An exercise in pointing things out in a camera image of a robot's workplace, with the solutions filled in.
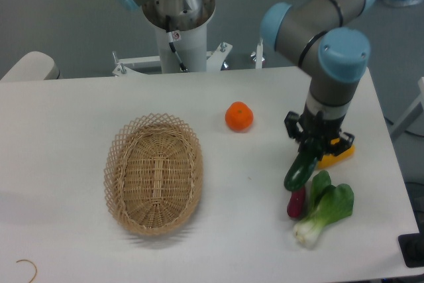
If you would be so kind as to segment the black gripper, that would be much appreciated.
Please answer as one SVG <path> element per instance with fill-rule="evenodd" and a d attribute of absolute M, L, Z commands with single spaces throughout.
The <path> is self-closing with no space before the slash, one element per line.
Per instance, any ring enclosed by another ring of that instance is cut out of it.
<path fill-rule="evenodd" d="M 354 135 L 341 130 L 347 109 L 347 104 L 335 107 L 307 100 L 301 115 L 288 112 L 284 125 L 289 138 L 299 144 L 299 151 L 307 150 L 308 139 L 320 141 L 322 161 L 325 156 L 340 156 L 354 146 Z"/>

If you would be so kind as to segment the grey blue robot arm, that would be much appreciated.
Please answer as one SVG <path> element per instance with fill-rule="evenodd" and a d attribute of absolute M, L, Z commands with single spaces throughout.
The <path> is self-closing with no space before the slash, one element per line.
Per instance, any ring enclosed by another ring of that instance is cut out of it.
<path fill-rule="evenodd" d="M 156 28 L 163 72 L 206 71 L 206 26 L 215 0 L 119 1 L 126 9 L 141 9 Z M 300 154 L 319 160 L 352 146 L 353 137 L 341 133 L 341 123 L 366 70 L 370 44 L 346 24 L 374 1 L 309 0 L 298 8 L 278 3 L 260 23 L 262 41 L 311 77 L 302 115 L 289 113 L 285 120 Z"/>

